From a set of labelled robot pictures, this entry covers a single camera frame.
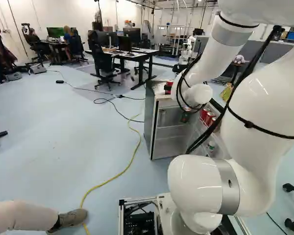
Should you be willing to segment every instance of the wall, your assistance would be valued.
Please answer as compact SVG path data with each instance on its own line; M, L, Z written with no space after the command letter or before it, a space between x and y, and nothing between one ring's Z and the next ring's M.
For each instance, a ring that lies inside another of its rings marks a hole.
M194 8L193 16L191 17L191 9L177 9L174 10L173 18L172 18L172 10L165 9L165 10L155 10L155 17L154 17L154 31L156 32L157 25L166 25L167 22L171 23L172 25L188 25L191 21L190 25L190 33L192 33L194 28L202 28L207 36L210 36L215 13L219 10L219 7L207 7L204 13L202 25L202 15L203 15L203 8ZM273 25L268 25L266 27L265 24L260 24L251 37L250 40L256 41L264 41L270 34Z
M98 3L93 0L10 0L10 4L29 57L32 57L34 53L23 38L21 23L29 23L31 27L36 29L36 33L41 39L46 38L47 27L63 27L65 25L76 27L82 41L86 42L87 32L92 29L91 22L98 9ZM0 0L0 7L2 9L0 17L4 25L3 27L0 23L0 27L2 29L8 28L11 32L2 34L3 41L19 60L25 60L27 56L18 36L7 0ZM137 27L141 27L142 11L139 5L119 0L117 3L118 20L115 0L101 1L100 8L104 26L114 26L118 21L119 28L122 29L125 20L132 20L137 24Z

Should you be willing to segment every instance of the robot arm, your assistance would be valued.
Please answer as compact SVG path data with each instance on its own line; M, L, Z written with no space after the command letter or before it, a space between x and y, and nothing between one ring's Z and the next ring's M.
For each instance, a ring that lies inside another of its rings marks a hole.
M294 0L219 0L219 5L222 12L205 51L185 76L190 87L182 82L182 94L190 102L210 100L208 85L202 82L223 73L258 23L294 26ZM171 91L173 99L180 77ZM279 163L294 144L294 48L248 76L229 108L220 133L232 159L181 155L168 170L172 199L186 225L198 234L218 226L218 214L256 216L274 201ZM246 127L236 116L260 129Z

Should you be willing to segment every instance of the light blue floor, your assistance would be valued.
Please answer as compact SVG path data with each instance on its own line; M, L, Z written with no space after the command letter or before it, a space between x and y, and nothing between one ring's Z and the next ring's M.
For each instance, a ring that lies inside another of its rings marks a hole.
M49 69L61 71L76 87L93 89L96 83L95 77L69 67ZM1 139L0 201L23 199L65 212L78 207L88 189L129 163L139 137L127 121L111 104L95 105L90 97L98 95L55 83L61 79L60 74L47 72L0 85L0 131L9 132ZM125 95L142 98L145 90L142 86ZM144 101L114 102L127 117L142 113L137 119L144 120ZM143 135L142 123L131 125ZM91 234L117 234L119 199L168 192L169 162L151 162L143 140L128 172L86 199ZM85 232L77 228L62 234Z

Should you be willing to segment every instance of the gray sneaker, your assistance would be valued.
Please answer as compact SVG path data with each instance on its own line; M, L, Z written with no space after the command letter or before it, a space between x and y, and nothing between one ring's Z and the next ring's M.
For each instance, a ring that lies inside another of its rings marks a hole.
M47 231L47 234L54 234L60 229L67 227L74 227L80 225L87 218L87 210L85 209L76 209L64 214L59 214L60 227L51 228Z

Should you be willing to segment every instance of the person sitting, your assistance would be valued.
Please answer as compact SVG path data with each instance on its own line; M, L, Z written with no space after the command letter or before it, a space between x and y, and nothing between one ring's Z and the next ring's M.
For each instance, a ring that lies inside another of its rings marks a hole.
M0 36L0 72L3 74L10 74L14 70L14 62L17 61L15 55L9 51L2 43Z
M40 41L40 38L37 36L33 28L29 29L27 40L29 43L34 43L35 49L40 50L42 52L42 55L46 56L47 59L49 59L49 55L51 54L49 46Z
M70 39L73 36L71 28L66 25L66 26L63 27L63 30L64 30L64 41L65 41L65 43L70 43ZM67 55L68 60L71 61L70 49L69 49L68 46L65 47L65 53Z
M40 38L37 36L37 34L36 34L36 32L35 32L35 30L33 28L29 29L27 38L31 42L40 42Z

